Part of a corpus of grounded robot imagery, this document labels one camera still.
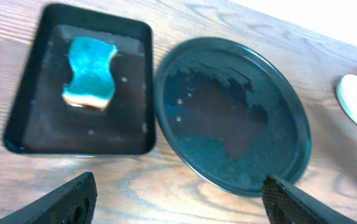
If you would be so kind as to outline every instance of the table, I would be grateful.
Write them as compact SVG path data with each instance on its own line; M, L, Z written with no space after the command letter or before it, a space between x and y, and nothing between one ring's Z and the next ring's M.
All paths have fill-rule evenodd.
M305 107L312 155L297 186L357 220L357 125L341 110L334 86L357 75L357 48L225 0L63 1L153 28L155 68L178 43L201 36L240 42L270 60ZM41 9L46 1L0 0L0 135ZM268 223L260 198L219 190L174 153L159 127L143 156L28 157L0 141L0 218L85 172L94 173L94 223Z

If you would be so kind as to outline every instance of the sponge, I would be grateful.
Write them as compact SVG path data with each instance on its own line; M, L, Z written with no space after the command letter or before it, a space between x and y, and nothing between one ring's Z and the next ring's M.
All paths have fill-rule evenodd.
M105 109L115 94L109 70L117 47L88 37L76 37L69 49L73 80L64 87L62 98L72 106Z

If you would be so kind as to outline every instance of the black rectangular tray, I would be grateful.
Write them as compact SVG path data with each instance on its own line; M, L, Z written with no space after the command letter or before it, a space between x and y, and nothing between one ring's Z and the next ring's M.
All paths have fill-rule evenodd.
M110 64L115 95L104 111L62 98L73 77L75 37L118 47ZM155 145L151 27L144 22L64 4L45 7L3 141L19 154L142 154Z

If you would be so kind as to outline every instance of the round black tray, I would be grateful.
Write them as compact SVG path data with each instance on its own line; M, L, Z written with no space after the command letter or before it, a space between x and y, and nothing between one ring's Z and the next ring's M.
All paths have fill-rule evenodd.
M294 183L310 157L307 116L294 89L241 44L205 37L178 45L158 69L155 104L177 155L233 194L261 195L269 174Z

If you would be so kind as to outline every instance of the black object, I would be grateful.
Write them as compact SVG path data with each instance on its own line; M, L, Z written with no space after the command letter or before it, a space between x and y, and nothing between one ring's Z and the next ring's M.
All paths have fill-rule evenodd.
M75 37L118 47L110 65L116 92L105 111L69 106L61 97L72 69ZM155 144L151 28L140 21L48 5L7 122L3 140L12 152L142 154Z
M273 224L357 223L274 175L264 183L262 200Z
M92 222L97 186L85 172L28 206L0 219L0 224L89 224Z
M199 38L177 46L158 69L155 104L182 160L233 194L260 196L269 174L294 183L308 162L300 99L271 63L241 44Z

